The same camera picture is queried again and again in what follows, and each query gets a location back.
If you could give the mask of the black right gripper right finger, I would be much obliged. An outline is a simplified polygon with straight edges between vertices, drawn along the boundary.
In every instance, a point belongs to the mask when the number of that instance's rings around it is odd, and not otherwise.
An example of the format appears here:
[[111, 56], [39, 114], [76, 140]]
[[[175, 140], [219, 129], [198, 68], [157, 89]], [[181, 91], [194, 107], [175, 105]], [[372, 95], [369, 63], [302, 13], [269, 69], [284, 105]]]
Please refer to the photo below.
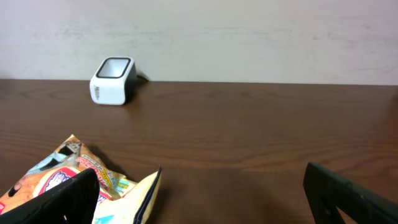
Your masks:
[[317, 163], [308, 163], [303, 188], [315, 223], [397, 223], [397, 204]]

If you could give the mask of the yellow snack bag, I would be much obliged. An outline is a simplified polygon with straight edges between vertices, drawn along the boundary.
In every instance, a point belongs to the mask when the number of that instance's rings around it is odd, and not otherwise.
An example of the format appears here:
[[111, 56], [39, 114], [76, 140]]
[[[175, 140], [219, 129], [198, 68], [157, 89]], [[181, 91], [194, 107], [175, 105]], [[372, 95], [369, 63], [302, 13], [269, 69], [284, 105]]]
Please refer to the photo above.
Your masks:
[[148, 220], [161, 183], [162, 170], [134, 182], [107, 168], [74, 135], [28, 170], [1, 197], [1, 214], [46, 193], [86, 169], [93, 169], [99, 182], [92, 223], [145, 223]]

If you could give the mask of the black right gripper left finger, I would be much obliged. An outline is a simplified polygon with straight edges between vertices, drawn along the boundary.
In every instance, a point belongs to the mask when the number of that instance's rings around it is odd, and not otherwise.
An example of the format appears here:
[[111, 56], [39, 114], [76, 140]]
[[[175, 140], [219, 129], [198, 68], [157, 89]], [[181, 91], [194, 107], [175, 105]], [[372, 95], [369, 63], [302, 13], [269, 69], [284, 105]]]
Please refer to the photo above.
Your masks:
[[4, 224], [81, 223], [93, 220], [100, 184], [86, 169], [49, 191], [1, 215]]

